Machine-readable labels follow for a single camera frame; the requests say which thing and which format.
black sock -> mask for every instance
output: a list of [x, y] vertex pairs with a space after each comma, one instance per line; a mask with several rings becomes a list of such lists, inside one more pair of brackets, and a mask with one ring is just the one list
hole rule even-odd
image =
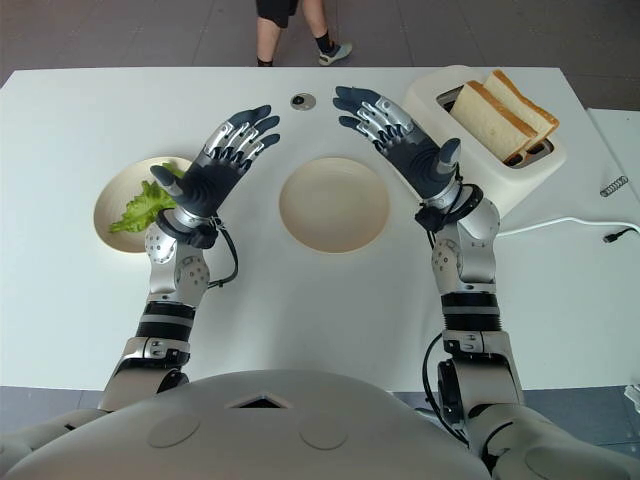
[[325, 33], [320, 38], [316, 38], [316, 43], [318, 44], [318, 48], [322, 53], [331, 53], [335, 48], [335, 44], [329, 38], [329, 31]]
[[264, 60], [260, 60], [260, 58], [258, 57], [258, 66], [259, 67], [273, 67], [273, 60], [271, 60], [270, 62], [265, 62]]

white plate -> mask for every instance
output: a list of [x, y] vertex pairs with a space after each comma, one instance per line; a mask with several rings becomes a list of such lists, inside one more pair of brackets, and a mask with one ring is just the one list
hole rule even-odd
[[133, 197], [142, 193], [142, 181], [155, 181], [149, 168], [152, 165], [173, 163], [181, 170], [187, 170], [191, 165], [189, 160], [178, 157], [154, 157], [134, 163], [122, 170], [104, 187], [98, 197], [93, 211], [93, 224], [100, 239], [116, 250], [126, 253], [144, 252], [144, 231], [109, 232], [109, 225], [121, 219], [127, 208], [127, 203]]
[[287, 179], [280, 193], [280, 216], [304, 245], [327, 253], [351, 252], [384, 229], [389, 194], [368, 167], [346, 158], [320, 158]]

bread slice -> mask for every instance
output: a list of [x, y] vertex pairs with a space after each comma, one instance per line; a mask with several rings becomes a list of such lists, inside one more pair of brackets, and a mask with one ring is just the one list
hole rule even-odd
[[494, 70], [484, 82], [484, 88], [538, 132], [538, 135], [525, 147], [527, 149], [540, 143], [560, 125], [557, 118], [523, 96], [502, 70]]
[[538, 136], [475, 80], [462, 87], [451, 115], [503, 162]]

power cord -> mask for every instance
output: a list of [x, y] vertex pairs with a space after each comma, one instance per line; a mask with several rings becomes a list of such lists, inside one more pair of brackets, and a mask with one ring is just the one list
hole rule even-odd
[[427, 351], [424, 354], [424, 360], [422, 362], [422, 384], [424, 385], [424, 391], [427, 395], [427, 401], [429, 405], [431, 405], [431, 409], [438, 417], [438, 420], [445, 428], [447, 432], [449, 432], [456, 440], [464, 443], [466, 446], [469, 446], [469, 441], [465, 438], [464, 433], [460, 430], [454, 430], [451, 426], [444, 420], [442, 417], [442, 413], [440, 412], [440, 407], [438, 407], [438, 402], [436, 402], [435, 397], [433, 396], [433, 392], [431, 391], [431, 384], [429, 383], [429, 373], [427, 372], [427, 367], [429, 363], [429, 355], [431, 355], [431, 350], [435, 344], [442, 338], [442, 333], [439, 333], [429, 344], [427, 347]]
[[548, 220], [546, 222], [536, 223], [535, 225], [530, 225], [528, 227], [516, 228], [514, 230], [506, 230], [504, 232], [498, 233], [498, 237], [507, 237], [509, 235], [517, 235], [519, 233], [530, 232], [532, 230], [537, 230], [538, 228], [549, 227], [551, 225], [556, 225], [558, 223], [563, 223], [563, 222], [574, 222], [574, 223], [579, 223], [581, 225], [589, 225], [589, 226], [594, 226], [594, 227], [627, 227], [626, 229], [622, 230], [621, 232], [612, 233], [610, 235], [606, 235], [603, 238], [603, 241], [605, 243], [615, 242], [623, 234], [625, 234], [626, 232], [630, 232], [630, 231], [635, 231], [640, 235], [640, 227], [638, 225], [634, 224], [634, 223], [614, 222], [614, 221], [612, 221], [612, 222], [596, 222], [596, 221], [591, 221], [591, 220], [583, 220], [581, 218], [576, 218], [576, 217], [561, 217], [561, 218], [556, 218], [556, 219], [553, 219], [553, 220]]

lettuce leaf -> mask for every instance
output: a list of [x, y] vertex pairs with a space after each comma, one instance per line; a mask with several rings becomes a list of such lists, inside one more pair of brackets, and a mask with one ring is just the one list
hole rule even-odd
[[127, 203], [127, 210], [122, 214], [122, 219], [112, 223], [109, 231], [142, 232], [155, 221], [160, 210], [175, 206], [176, 202], [157, 182], [149, 183], [145, 180], [142, 182], [142, 193]]

